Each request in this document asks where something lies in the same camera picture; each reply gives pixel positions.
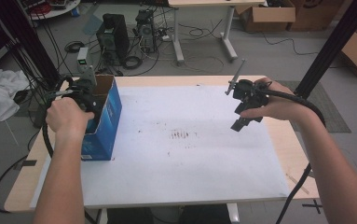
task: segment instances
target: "floor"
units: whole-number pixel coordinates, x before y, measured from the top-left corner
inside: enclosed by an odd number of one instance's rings
[[[95,36],[84,35],[82,30],[98,7],[121,6],[87,4],[82,6],[83,14],[80,17],[71,17],[71,15],[65,14],[48,20],[50,31],[53,33],[63,56],[65,54],[63,48],[68,42],[79,40],[88,43],[95,39]],[[212,30],[221,19],[225,18],[226,9],[211,8],[210,10],[222,11],[218,13],[213,11],[208,17],[198,16],[193,20],[193,12],[182,10],[184,16],[181,17],[180,23]],[[41,22],[36,31],[50,58],[57,63],[56,53],[51,46],[48,35],[46,35],[43,24],[46,23]],[[298,55],[294,52],[294,46],[299,53],[318,52],[335,24],[333,23],[326,31],[320,32],[249,34],[242,31],[240,21],[234,20],[230,39],[239,57],[247,60],[242,69],[243,74],[266,75],[278,80],[301,80],[317,54]],[[216,37],[218,37],[219,32],[223,32],[223,28],[223,24],[215,28]],[[220,40],[212,36],[200,40],[189,40],[192,38],[189,36],[190,30],[190,28],[180,27],[181,38],[183,39],[181,43],[186,58],[185,64],[176,65],[172,44],[166,42],[159,47],[159,60],[156,63],[155,57],[157,57],[157,54],[150,54],[150,57],[145,58],[144,63],[139,68],[135,70],[120,68],[120,71],[125,76],[134,76],[148,70],[154,64],[155,66],[150,71],[141,76],[232,76],[236,73],[240,66],[240,59],[230,62]],[[200,35],[199,30],[192,31],[191,34]],[[284,39],[289,39],[289,41],[275,45],[268,43],[275,43]],[[98,62],[97,50],[97,48],[94,48],[91,51],[93,52],[91,55],[94,62]],[[65,61],[70,71],[73,73],[77,71],[76,55],[68,54]],[[7,55],[0,61],[0,69],[17,71],[19,67]],[[62,66],[61,73],[67,72],[68,69]],[[351,129],[351,133],[332,133],[332,135],[349,161],[357,169],[357,76],[337,57],[321,79],[321,83]],[[0,176],[15,161],[28,153],[28,145],[32,144],[30,140],[37,131],[38,129],[33,126],[28,117],[13,116],[0,122]],[[7,173],[7,176],[0,183],[0,208],[4,206],[5,199],[19,173],[18,169],[14,168]],[[314,205],[314,201],[292,202],[282,223],[327,223],[322,208],[317,210],[315,206],[304,204]],[[239,203],[241,223],[275,222],[282,205],[283,202]],[[177,207],[157,207],[153,208],[153,212],[155,216],[165,221],[176,222],[178,218]],[[32,213],[0,213],[0,223],[31,223],[32,218]]]

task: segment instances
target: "carpet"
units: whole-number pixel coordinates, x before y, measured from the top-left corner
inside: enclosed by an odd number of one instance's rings
[[[288,87],[291,91],[294,91],[299,85],[300,81],[278,81],[282,85]],[[351,133],[351,130],[344,119],[341,117],[336,106],[327,95],[323,85],[318,83],[312,90],[308,100],[315,104],[323,113],[323,117],[326,121],[326,129],[329,133]],[[294,130],[298,128],[295,124],[292,124]]]

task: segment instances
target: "table leg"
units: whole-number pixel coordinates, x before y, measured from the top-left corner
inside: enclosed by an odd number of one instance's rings
[[[230,33],[231,21],[233,20],[234,7],[229,7],[227,11],[227,25],[225,27],[225,32],[221,33],[222,42],[227,48],[227,52],[230,56],[230,60],[233,61],[238,58],[236,51],[231,46],[230,40],[228,39],[228,35]]]
[[[172,43],[174,45],[175,55],[178,63],[184,62],[184,54],[181,50],[181,44],[179,43],[178,38],[178,7],[174,9],[174,35],[172,35]]]

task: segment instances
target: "computer tower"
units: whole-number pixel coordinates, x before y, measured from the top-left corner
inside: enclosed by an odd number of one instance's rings
[[[103,23],[96,33],[103,60],[109,65],[122,65],[130,46],[125,17],[104,14]]]
[[[156,37],[153,20],[153,10],[139,10],[137,21],[137,32],[141,37],[140,47],[144,53],[154,53],[157,51]]]

